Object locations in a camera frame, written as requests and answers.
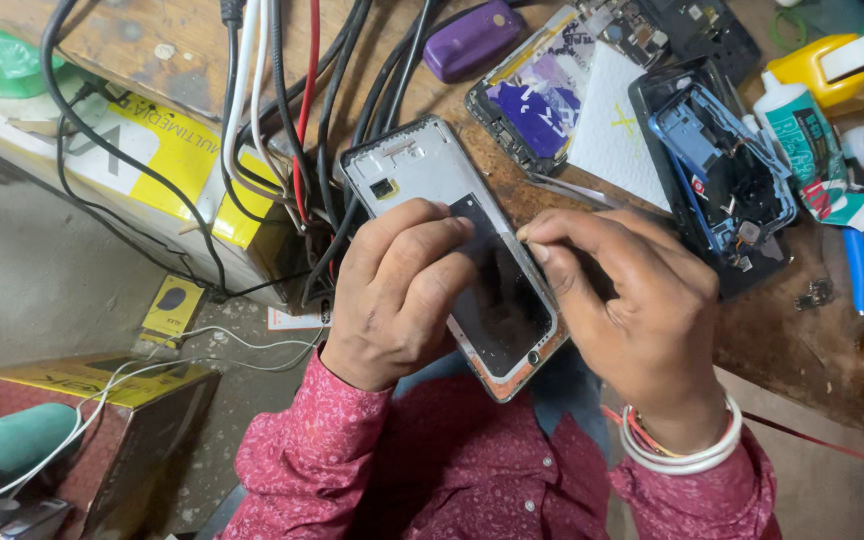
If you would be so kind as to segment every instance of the hand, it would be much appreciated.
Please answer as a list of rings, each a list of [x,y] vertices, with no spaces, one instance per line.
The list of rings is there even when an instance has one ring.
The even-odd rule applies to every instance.
[[[522,227],[588,367],[677,454],[713,446],[728,421],[713,371],[718,277],[629,210],[546,210]],[[570,248],[591,255],[618,298],[603,301]]]
[[[444,202],[412,199],[359,228],[342,261],[321,362],[347,384],[378,392],[443,356],[446,319],[475,277],[452,248],[473,222]]]

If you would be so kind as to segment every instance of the white bangle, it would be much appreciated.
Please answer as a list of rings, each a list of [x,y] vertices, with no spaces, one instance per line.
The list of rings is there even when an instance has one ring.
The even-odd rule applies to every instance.
[[[732,452],[738,447],[739,438],[742,436],[742,411],[739,410],[736,400],[728,393],[726,393],[726,404],[732,414],[731,424],[722,440],[711,448],[682,457],[657,455],[642,448],[632,436],[632,429],[629,425],[629,405],[622,408],[622,428],[619,429],[619,442],[622,443],[622,448],[629,455],[629,458],[656,473],[684,476],[709,471],[732,455]]]

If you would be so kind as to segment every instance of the purple sticker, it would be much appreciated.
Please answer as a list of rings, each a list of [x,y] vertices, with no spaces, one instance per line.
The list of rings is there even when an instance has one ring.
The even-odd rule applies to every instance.
[[[512,86],[499,82],[486,91],[489,101],[498,104],[522,139],[540,158],[554,158],[569,141],[578,121],[580,102],[567,88],[546,88],[534,91],[528,85]],[[553,97],[554,104],[545,95]]]

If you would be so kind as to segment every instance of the white tissue paper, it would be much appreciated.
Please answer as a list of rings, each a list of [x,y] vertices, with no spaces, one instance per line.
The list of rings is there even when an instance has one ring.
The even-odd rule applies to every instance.
[[[669,212],[666,192],[629,101],[629,85],[644,73],[612,47],[596,44],[568,162]]]

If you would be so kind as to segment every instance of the black adhesive sheet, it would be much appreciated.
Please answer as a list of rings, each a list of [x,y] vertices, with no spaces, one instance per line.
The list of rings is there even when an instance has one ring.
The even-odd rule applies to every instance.
[[[455,251],[468,255],[478,270],[452,316],[488,372],[505,377],[549,332],[552,315],[474,195],[449,208],[475,224],[475,237]]]

